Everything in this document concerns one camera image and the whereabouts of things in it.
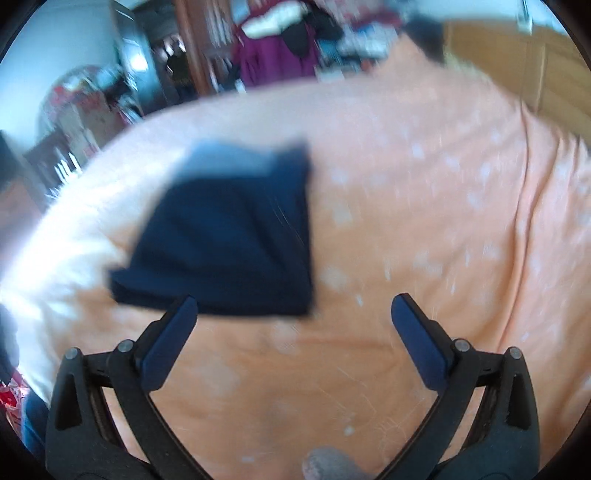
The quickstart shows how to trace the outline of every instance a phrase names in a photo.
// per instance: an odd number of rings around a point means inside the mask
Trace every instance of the blue jeans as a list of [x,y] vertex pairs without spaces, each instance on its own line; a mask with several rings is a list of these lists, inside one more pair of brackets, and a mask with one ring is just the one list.
[[42,465],[45,465],[45,432],[48,417],[47,405],[31,390],[25,399],[22,415],[22,442]]

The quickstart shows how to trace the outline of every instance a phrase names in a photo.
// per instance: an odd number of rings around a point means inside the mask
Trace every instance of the bed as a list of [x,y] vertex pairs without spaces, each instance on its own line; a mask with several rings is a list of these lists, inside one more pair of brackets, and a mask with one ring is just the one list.
[[524,351],[548,461],[591,398],[587,148],[492,81],[430,63],[407,37],[369,75],[175,107],[101,152],[2,283],[20,370],[43,399],[67,348],[112,349],[161,315],[117,305],[107,270],[126,264],[175,167],[211,138],[308,142],[316,283],[309,317],[201,316],[152,396],[212,476],[295,480],[322,445],[369,472],[389,463],[434,401],[390,322],[403,291],[451,337]]

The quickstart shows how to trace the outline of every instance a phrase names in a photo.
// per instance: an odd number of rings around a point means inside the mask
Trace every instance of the wooden door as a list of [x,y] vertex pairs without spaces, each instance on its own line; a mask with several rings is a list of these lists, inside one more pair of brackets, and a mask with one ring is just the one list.
[[591,71],[568,36],[543,27],[527,35],[510,22],[449,22],[446,46],[591,144]]
[[174,0],[178,32],[187,50],[193,83],[199,96],[215,91],[209,57],[216,49],[229,52],[234,19],[232,10],[240,12],[236,2],[246,0]]

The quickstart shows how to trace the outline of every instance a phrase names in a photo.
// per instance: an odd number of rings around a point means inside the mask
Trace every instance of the white wall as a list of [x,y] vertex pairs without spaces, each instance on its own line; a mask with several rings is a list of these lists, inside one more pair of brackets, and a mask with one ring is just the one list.
[[0,63],[0,129],[16,152],[37,142],[51,85],[75,67],[114,62],[114,42],[109,0],[47,0],[32,15]]

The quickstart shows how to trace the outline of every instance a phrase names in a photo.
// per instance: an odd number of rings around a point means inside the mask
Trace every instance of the dark blue fabric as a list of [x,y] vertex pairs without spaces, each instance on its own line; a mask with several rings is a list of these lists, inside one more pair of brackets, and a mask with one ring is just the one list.
[[45,433],[48,418],[47,405],[31,390],[25,399],[22,415],[22,442],[42,465],[45,465]]
[[208,145],[188,162],[156,207],[129,268],[111,272],[115,300],[165,310],[191,295],[199,313],[307,314],[307,149],[271,154]]

